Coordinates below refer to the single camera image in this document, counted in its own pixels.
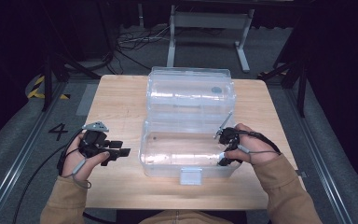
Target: forearm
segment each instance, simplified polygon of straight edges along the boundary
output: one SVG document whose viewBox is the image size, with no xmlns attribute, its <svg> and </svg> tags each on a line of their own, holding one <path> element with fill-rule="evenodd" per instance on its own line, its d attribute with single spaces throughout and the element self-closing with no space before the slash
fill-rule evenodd
<svg viewBox="0 0 358 224">
<path fill-rule="evenodd" d="M 40 223 L 84 223 L 87 189 L 73 179 L 58 176 L 48 203 L 40 216 Z"/>
<path fill-rule="evenodd" d="M 310 195 L 303 190 L 296 171 L 283 156 L 254 166 L 268 194 L 272 223 L 321 223 Z"/>
</svg>

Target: person's right hand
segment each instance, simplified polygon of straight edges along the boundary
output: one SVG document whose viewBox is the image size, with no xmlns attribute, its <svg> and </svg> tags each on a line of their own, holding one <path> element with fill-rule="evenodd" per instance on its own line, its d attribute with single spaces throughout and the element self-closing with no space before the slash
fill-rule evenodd
<svg viewBox="0 0 358 224">
<path fill-rule="evenodd" d="M 248 126 L 239 123 L 235 126 L 235 129 L 237 130 L 244 130 L 247 132 L 253 132 L 251 128 Z M 275 152 L 275 150 L 267 143 L 249 136 L 247 134 L 240 134 L 240 144 L 246 148 L 248 148 L 251 152 L 251 155 L 246 154 L 245 152 L 235 149 L 232 151 L 225 152 L 225 157 L 228 159 L 237 159 L 241 161 L 250 162 L 252 157 L 252 164 L 256 165 L 261 162 L 270 161 L 274 158 L 278 157 L 278 154 Z"/>
</svg>

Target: gray carpet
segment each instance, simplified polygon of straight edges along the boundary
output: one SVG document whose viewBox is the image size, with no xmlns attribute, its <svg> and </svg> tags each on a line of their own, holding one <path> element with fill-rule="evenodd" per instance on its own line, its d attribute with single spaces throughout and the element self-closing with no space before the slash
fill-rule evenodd
<svg viewBox="0 0 358 224">
<path fill-rule="evenodd" d="M 135 30 L 142 29 L 132 27 L 130 31 Z M 175 66 L 228 68 L 233 78 L 255 78 L 260 72 L 272 69 L 272 65 L 290 32 L 290 29 L 252 29 L 245 44 L 245 54 L 250 64 L 251 72 L 244 74 L 241 71 L 241 66 L 233 47 L 236 36 L 240 36 L 237 31 L 224 31 L 218 35 L 200 31 L 183 31 L 176 38 Z M 148 67 L 165 66 L 168 41 L 162 39 L 141 49 L 123 52 Z M 117 59 L 114 59 L 111 65 L 118 73 L 147 75 L 150 72 L 150 70 L 134 63 L 125 56 L 117 52 L 115 54 Z M 95 63 L 83 62 L 84 65 Z M 100 75 L 112 74 L 107 68 L 99 69 L 96 73 Z M 279 78 L 275 77 L 270 82 L 278 80 Z M 73 74 L 71 76 L 63 91 L 65 94 L 70 94 L 71 97 L 69 100 L 59 100 L 53 107 L 41 130 L 41 134 L 37 137 L 33 153 L 21 171 L 16 185 L 8 194 L 8 197 L 4 199 L 5 203 L 0 210 L 0 223 L 11 222 L 22 190 L 36 168 L 55 149 L 64 145 L 71 135 L 84 124 L 97 84 L 98 81 L 90 80 L 82 74 Z M 306 137 L 302 133 L 298 122 L 294 119 L 296 111 L 291 108 L 286 91 L 272 84 L 268 84 L 268 89 L 295 155 L 299 170 L 308 175 L 308 177 L 304 178 L 304 183 L 315 202 L 318 214 L 323 223 L 339 223 L 328 194 L 324 190 L 321 178 L 310 158 L 310 149 L 308 148 Z M 21 150 L 23 143 L 27 140 L 35 121 L 41 115 L 42 106 L 42 99 L 30 99 L 29 103 L 0 132 L 0 184 Z M 306 122 L 309 124 L 312 135 L 337 183 L 337 188 L 351 215 L 351 219 L 353 223 L 358 223 L 358 176 L 351 168 L 310 86 L 307 89 L 305 112 Z M 68 133 L 63 133 L 58 140 L 56 133 L 49 133 L 48 131 L 59 124 L 64 124 L 64 129 Z M 17 223 L 37 223 L 39 221 L 40 212 L 48 199 L 57 175 L 55 165 L 58 156 L 58 154 L 55 155 L 44 165 L 28 188 L 21 204 Z M 88 211 L 96 217 L 112 221 L 116 218 L 116 210 L 114 209 L 88 209 Z M 248 223 L 267 223 L 269 221 L 264 210 L 248 211 L 247 216 Z"/>
</svg>

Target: dark background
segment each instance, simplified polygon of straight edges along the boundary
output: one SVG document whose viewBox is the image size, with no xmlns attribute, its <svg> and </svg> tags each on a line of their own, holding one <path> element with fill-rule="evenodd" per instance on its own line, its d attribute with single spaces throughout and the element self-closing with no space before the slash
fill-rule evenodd
<svg viewBox="0 0 358 224">
<path fill-rule="evenodd" d="M 48 52 L 83 61 L 109 51 L 95 2 L 0 1 L 0 129 L 27 103 L 25 87 L 40 74 Z M 308 53 L 310 85 L 358 173 L 358 1 L 311 5 L 317 9 L 283 14 L 257 10 L 253 26 L 295 27 L 279 63 Z M 155 13 L 162 9 L 167 13 Z M 112 3 L 106 10 L 112 12 L 113 29 L 139 23 L 135 3 Z M 168 22 L 169 6 L 145 5 L 144 11 L 145 27 Z"/>
</svg>

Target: table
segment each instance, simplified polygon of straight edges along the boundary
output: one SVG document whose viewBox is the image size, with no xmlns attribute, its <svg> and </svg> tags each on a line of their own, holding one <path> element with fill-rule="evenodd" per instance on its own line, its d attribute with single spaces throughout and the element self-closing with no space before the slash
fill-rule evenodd
<svg viewBox="0 0 358 224">
<path fill-rule="evenodd" d="M 263 133 L 296 162 L 282 125 L 261 80 L 234 79 L 237 93 L 235 121 Z M 268 196 L 260 187 L 253 168 L 243 163 L 230 178 L 204 178 L 200 186 L 182 186 L 178 178 L 149 177 L 138 160 L 146 116 L 146 76 L 103 76 L 86 123 L 102 121 L 109 140 L 130 147 L 128 158 L 97 166 L 89 181 L 87 207 L 116 209 L 266 209 Z"/>
</svg>

